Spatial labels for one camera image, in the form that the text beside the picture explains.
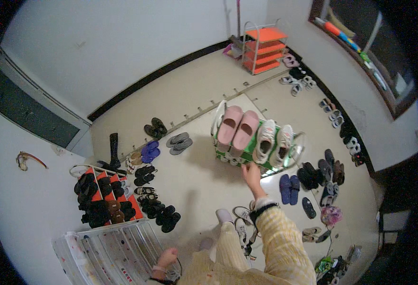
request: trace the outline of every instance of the black baseboard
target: black baseboard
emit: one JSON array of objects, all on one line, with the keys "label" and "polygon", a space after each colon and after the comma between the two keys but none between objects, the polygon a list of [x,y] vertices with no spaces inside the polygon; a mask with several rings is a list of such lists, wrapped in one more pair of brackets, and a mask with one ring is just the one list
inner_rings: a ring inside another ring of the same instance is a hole
[{"label": "black baseboard", "polygon": [[220,43],[216,43],[214,45],[211,45],[209,47],[205,47],[203,49],[200,49],[198,51],[192,52],[190,54],[187,54],[186,56],[183,56],[179,59],[174,60],[173,62],[155,70],[151,74],[141,78],[138,82],[134,83],[133,85],[127,87],[125,90],[120,92],[119,94],[115,95],[112,99],[101,105],[98,109],[96,109],[92,114],[90,114],[87,119],[94,121],[98,117],[100,117],[102,114],[104,114],[106,111],[108,111],[110,108],[112,108],[115,104],[119,103],[123,99],[127,98],[129,95],[131,95],[133,92],[143,88],[145,85],[149,84],[150,82],[154,81],[158,77],[165,75],[166,73],[178,68],[179,66],[184,65],[185,63],[189,63],[192,60],[195,60],[199,57],[202,57],[204,55],[210,54],[212,52],[216,52],[218,50],[221,50],[222,48],[226,48],[228,44],[231,43],[230,40],[226,40]]},{"label": "black baseboard", "polygon": [[302,61],[302,56],[297,54],[294,50],[292,50],[290,47],[287,47],[290,49],[290,54],[294,55],[297,61],[301,64],[301,68],[306,72],[306,75],[309,75],[312,77],[313,80],[317,83],[318,88],[320,88],[323,93],[328,97],[328,99],[331,100],[334,105],[336,105],[336,108],[342,113],[344,124],[348,124],[349,128],[353,130],[352,135],[358,140],[358,143],[361,146],[361,156],[364,158],[365,164],[367,166],[367,170],[369,171],[369,174],[372,176],[372,174],[375,172],[374,167],[372,166],[372,162],[370,161],[369,154],[366,150],[366,146],[363,143],[363,140],[360,137],[360,134],[356,130],[353,122],[350,120],[350,117],[348,116],[347,112],[343,109],[342,105],[339,103],[337,98],[332,94],[332,92],[329,90],[329,88],[321,81],[321,79],[312,71],[310,68]]}]

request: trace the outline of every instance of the person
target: person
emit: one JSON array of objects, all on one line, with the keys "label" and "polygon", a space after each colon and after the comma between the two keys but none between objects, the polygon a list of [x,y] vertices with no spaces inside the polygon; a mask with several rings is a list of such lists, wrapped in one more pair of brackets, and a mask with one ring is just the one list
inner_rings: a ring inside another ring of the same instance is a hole
[{"label": "person", "polygon": [[[200,251],[193,254],[190,266],[183,272],[178,285],[203,284],[316,284],[312,263],[304,250],[302,233],[288,219],[259,184],[259,167],[255,163],[242,165],[242,176],[254,197],[250,217],[261,232],[266,267],[251,269],[241,250],[239,236],[231,214],[226,209],[216,211],[221,223],[216,261],[209,258],[212,244],[204,240]],[[170,284],[165,280],[165,268],[176,262],[178,250],[169,248],[153,268],[148,285]]]}]

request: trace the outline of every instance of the human arm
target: human arm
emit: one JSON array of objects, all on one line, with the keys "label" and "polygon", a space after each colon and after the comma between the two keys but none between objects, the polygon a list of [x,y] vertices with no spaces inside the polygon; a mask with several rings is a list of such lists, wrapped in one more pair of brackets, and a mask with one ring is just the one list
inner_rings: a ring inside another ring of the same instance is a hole
[{"label": "human arm", "polygon": [[177,261],[177,255],[177,248],[168,248],[167,250],[163,251],[160,258],[158,259],[157,264],[154,266],[154,269],[152,269],[152,275],[150,277],[150,280],[148,281],[148,284],[169,284],[170,282],[165,280],[166,273],[164,270],[166,269],[166,267]]},{"label": "human arm", "polygon": [[302,233],[261,188],[258,166],[254,163],[243,165],[242,174],[255,197],[255,208],[250,216],[261,232],[266,261],[264,272],[294,284],[316,284]]}]

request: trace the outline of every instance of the door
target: door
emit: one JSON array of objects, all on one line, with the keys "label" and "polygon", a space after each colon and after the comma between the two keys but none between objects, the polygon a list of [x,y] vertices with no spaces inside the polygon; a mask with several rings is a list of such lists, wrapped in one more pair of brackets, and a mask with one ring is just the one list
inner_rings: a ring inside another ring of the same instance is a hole
[{"label": "door", "polygon": [[30,133],[71,151],[90,123],[54,100],[0,51],[0,113]]}]

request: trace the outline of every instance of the pink slide sandal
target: pink slide sandal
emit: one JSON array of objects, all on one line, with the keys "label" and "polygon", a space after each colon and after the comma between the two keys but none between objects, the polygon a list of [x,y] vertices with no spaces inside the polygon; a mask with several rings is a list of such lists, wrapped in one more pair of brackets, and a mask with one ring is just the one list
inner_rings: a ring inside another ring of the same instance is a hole
[{"label": "pink slide sandal", "polygon": [[252,140],[252,137],[258,129],[258,125],[258,114],[251,110],[246,111],[235,134],[235,138],[233,139],[233,147],[231,148],[229,154],[233,157],[240,157],[244,148],[246,148]]},{"label": "pink slide sandal", "polygon": [[239,106],[231,106],[225,111],[223,122],[217,134],[217,149],[220,152],[227,152],[229,143],[233,140],[236,129],[242,119],[242,109]]}]

